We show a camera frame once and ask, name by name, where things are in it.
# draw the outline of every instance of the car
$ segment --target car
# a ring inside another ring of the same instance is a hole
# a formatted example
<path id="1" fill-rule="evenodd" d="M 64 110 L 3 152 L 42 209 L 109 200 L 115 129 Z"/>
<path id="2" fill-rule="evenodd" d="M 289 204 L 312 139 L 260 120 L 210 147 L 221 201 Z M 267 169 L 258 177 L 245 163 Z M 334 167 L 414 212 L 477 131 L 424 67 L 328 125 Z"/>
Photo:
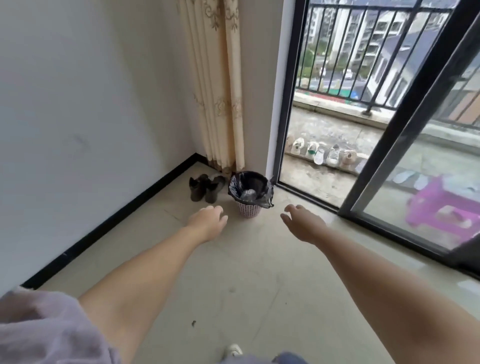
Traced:
<path id="1" fill-rule="evenodd" d="M 351 80 L 353 78 L 353 72 L 350 68 L 347 68 L 346 70 L 343 70 L 342 73 L 345 75 L 346 80 Z"/>

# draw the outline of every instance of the forearm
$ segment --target forearm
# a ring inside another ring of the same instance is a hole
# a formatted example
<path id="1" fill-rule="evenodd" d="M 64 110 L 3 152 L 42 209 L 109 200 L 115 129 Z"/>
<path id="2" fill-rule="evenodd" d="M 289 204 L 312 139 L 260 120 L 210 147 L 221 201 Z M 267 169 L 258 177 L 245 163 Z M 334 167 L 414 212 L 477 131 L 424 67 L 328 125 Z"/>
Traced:
<path id="1" fill-rule="evenodd" d="M 480 344 L 476 319 L 414 275 L 335 231 L 314 244 L 397 364 L 443 363 L 456 345 Z"/>
<path id="2" fill-rule="evenodd" d="M 110 272 L 79 301 L 91 321 L 128 363 L 160 313 L 175 278 L 199 244 L 190 228 Z"/>

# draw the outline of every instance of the baseboard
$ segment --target baseboard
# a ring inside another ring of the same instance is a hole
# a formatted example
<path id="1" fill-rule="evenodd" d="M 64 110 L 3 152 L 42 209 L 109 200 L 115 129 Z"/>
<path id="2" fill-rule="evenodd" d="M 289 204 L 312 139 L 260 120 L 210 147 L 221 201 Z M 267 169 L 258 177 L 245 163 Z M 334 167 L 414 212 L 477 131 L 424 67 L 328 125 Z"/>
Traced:
<path id="1" fill-rule="evenodd" d="M 175 167 L 172 171 L 167 173 L 165 176 L 160 178 L 152 186 L 147 188 L 136 198 L 134 198 L 127 205 L 122 207 L 115 214 L 110 216 L 99 226 L 97 226 L 93 231 L 84 236 L 80 241 L 76 242 L 73 246 L 68 248 L 63 254 L 59 255 L 52 262 L 50 262 L 46 267 L 41 269 L 33 277 L 27 280 L 22 286 L 25 288 L 38 289 L 46 281 L 60 272 L 65 268 L 72 260 L 78 257 L 81 253 L 87 250 L 92 246 L 97 240 L 102 236 L 112 230 L 115 226 L 121 223 L 125 218 L 127 218 L 132 212 L 138 209 L 141 205 L 155 196 L 158 192 L 168 186 L 174 179 L 184 173 L 188 168 L 193 166 L 196 162 L 200 162 L 208 165 L 207 158 L 195 153 L 188 157 L 184 162 Z"/>

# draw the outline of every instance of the black shoe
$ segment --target black shoe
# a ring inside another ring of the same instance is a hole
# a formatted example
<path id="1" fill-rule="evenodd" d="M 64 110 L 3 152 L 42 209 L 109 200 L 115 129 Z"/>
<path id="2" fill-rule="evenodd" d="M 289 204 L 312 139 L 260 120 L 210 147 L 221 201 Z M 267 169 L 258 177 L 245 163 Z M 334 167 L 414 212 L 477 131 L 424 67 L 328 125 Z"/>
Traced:
<path id="1" fill-rule="evenodd" d="M 218 198 L 218 192 L 220 192 L 225 186 L 227 179 L 224 176 L 216 176 L 213 181 L 207 185 L 207 191 L 205 194 L 205 201 L 209 204 L 214 204 Z"/>
<path id="2" fill-rule="evenodd" d="M 208 175 L 201 174 L 196 180 L 190 177 L 188 185 L 190 186 L 190 199 L 194 202 L 200 201 L 206 193 L 207 186 L 210 183 Z"/>

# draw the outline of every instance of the black trash bag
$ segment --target black trash bag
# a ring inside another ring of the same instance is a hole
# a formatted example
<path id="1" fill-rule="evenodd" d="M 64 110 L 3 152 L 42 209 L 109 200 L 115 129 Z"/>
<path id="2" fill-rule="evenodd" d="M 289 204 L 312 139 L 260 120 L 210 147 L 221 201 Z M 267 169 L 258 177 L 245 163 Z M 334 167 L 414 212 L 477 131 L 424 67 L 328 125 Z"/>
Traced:
<path id="1" fill-rule="evenodd" d="M 233 175 L 228 186 L 228 194 L 235 201 L 245 205 L 273 207 L 273 185 L 257 172 L 246 170 Z"/>

